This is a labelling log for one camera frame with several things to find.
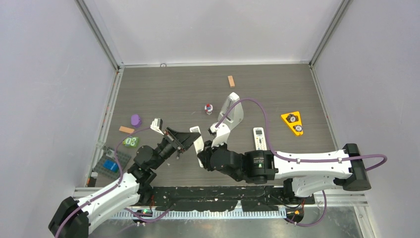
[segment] small bottle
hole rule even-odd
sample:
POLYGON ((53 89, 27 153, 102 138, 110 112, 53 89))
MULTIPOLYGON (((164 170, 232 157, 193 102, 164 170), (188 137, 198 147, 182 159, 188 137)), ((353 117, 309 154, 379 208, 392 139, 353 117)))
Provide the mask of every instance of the small bottle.
POLYGON ((211 104, 207 104, 207 105, 204 107, 204 110, 206 111, 207 115, 210 115, 210 114, 213 112, 213 105, 211 105, 211 104))

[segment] purple object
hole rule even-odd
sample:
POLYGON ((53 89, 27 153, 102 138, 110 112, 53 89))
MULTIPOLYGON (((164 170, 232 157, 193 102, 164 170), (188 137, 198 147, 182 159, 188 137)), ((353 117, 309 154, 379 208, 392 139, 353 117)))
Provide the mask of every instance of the purple object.
POLYGON ((140 118, 139 115, 134 114, 131 116, 131 124, 135 127, 135 128, 139 128, 140 125, 142 124, 142 119, 140 118))

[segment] yellow triangular board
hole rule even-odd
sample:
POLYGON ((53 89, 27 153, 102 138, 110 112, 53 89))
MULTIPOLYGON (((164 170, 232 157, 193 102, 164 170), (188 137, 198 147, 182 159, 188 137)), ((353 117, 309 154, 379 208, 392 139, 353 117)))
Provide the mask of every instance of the yellow triangular board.
POLYGON ((303 135, 302 118, 299 112, 282 114, 280 117, 283 119, 284 123, 286 123, 286 125, 292 130, 295 136, 303 135))

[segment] orange wooden block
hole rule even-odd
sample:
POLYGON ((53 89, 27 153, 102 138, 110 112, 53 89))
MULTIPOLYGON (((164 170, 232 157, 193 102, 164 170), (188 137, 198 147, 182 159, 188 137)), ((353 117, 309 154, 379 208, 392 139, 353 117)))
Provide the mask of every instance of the orange wooden block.
POLYGON ((235 87, 235 82, 233 81, 233 76, 228 76, 227 79, 229 80, 229 85, 231 88, 235 87))
POLYGON ((131 134, 131 133, 134 132, 134 129, 131 129, 131 128, 128 128, 128 127, 125 127, 125 126, 120 126, 119 131, 131 134))

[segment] gray wooden floor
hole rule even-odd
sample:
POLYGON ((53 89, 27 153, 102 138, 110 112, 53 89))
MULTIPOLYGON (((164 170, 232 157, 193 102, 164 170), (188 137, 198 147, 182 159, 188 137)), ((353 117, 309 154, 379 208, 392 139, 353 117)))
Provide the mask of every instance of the gray wooden floor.
MULTIPOLYGON (((126 68, 106 145, 114 147, 127 135, 118 129, 121 125, 131 127, 132 114, 142 117, 142 127, 149 126, 154 118, 163 119, 163 128, 171 127, 177 131, 189 131, 190 127, 198 125, 204 141, 211 139, 207 129, 217 122, 220 107, 231 92, 241 98, 255 98, 264 105, 276 150, 292 153, 334 150, 311 72, 304 64, 126 68), (228 75, 233 75, 235 88, 229 87, 228 75), (210 116, 204 112, 207 103, 214 107, 210 116), (293 111, 301 113, 303 136, 294 136, 280 118, 281 114, 293 111)), ((244 120, 231 132, 228 140, 228 148, 238 153, 254 150, 252 128, 264 127, 263 115, 257 105, 252 102, 242 105, 244 120)), ((138 136, 141 144, 153 148, 161 141, 161 136, 151 130, 140 132, 138 136)), ((137 151, 120 148, 133 156, 137 151)), ((97 186, 110 182, 110 179, 99 177, 97 186)), ((152 183, 155 186, 242 184, 245 183, 200 168, 194 149, 182 154, 179 160, 175 155, 169 158, 157 169, 157 177, 152 183)))

